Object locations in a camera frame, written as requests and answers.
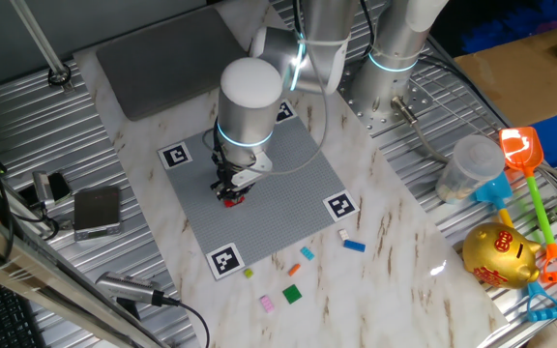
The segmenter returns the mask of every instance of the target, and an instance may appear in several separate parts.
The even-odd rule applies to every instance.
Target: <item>blue lego brick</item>
[[[308,259],[308,261],[312,260],[315,257],[315,255],[310,252],[310,250],[306,246],[303,246],[303,248],[300,249],[300,252],[305,256],[305,258]]]
[[[350,240],[345,241],[343,246],[347,247],[347,248],[350,248],[352,250],[359,251],[359,252],[365,252],[365,247],[366,247],[362,243],[356,243],[356,242],[352,242]]]

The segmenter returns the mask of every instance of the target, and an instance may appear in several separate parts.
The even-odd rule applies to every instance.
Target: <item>blue toy rake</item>
[[[555,306],[553,308],[531,310],[530,303],[532,302],[532,299],[539,295],[545,296],[546,298],[550,299],[555,304]],[[528,312],[526,313],[526,316],[528,317],[529,321],[534,323],[541,320],[557,318],[557,301],[551,296],[547,295],[545,290],[537,281],[528,283],[528,296]]]

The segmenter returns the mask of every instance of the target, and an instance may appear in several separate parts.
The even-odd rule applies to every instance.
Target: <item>transparent cup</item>
[[[444,168],[435,190],[445,202],[455,204],[504,170],[500,147],[482,135],[468,135],[454,145],[453,157]]]

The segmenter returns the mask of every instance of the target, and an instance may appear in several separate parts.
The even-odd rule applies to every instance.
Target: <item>pink lego brick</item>
[[[259,301],[261,301],[261,304],[266,309],[266,313],[270,313],[273,310],[275,310],[275,307],[272,304],[272,301],[270,301],[270,298],[267,295],[264,295],[263,297],[261,297],[261,299],[259,299]]]

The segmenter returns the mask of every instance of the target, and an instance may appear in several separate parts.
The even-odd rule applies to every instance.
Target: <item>marble table surface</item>
[[[284,27],[265,0],[227,1],[216,8],[244,49],[259,26]],[[218,90],[131,122],[96,58],[97,48],[74,59],[183,303],[208,323],[211,347],[477,347],[508,324],[338,94],[330,96],[322,150],[361,211],[248,265],[251,279],[235,274],[215,281],[156,151],[209,129]],[[286,97],[320,141],[322,98]],[[344,248],[340,228],[366,244],[366,252]],[[304,259],[303,246],[315,253],[312,261]],[[296,263],[302,268],[290,277]],[[281,291],[292,284],[303,297],[289,304]],[[274,303],[273,313],[260,304],[264,295]],[[205,345],[203,327],[190,317]]]

